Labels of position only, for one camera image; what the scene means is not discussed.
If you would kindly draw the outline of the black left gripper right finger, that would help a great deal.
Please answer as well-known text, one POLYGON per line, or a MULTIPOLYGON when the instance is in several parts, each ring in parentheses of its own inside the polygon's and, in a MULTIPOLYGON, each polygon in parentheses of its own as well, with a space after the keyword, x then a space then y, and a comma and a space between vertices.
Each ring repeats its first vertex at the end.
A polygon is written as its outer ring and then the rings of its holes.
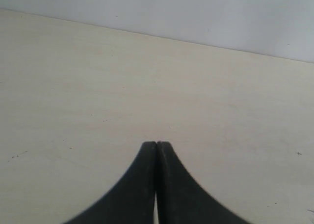
POLYGON ((246 224, 208 194, 169 142, 157 142, 156 195, 161 224, 246 224))

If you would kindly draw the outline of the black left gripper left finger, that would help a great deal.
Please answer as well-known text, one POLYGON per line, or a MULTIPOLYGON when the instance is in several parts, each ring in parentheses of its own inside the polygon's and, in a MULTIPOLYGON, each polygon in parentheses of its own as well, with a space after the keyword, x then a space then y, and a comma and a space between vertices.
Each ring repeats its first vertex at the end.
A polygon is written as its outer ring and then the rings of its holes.
POLYGON ((145 142, 121 179, 68 224, 152 224, 157 143, 145 142))

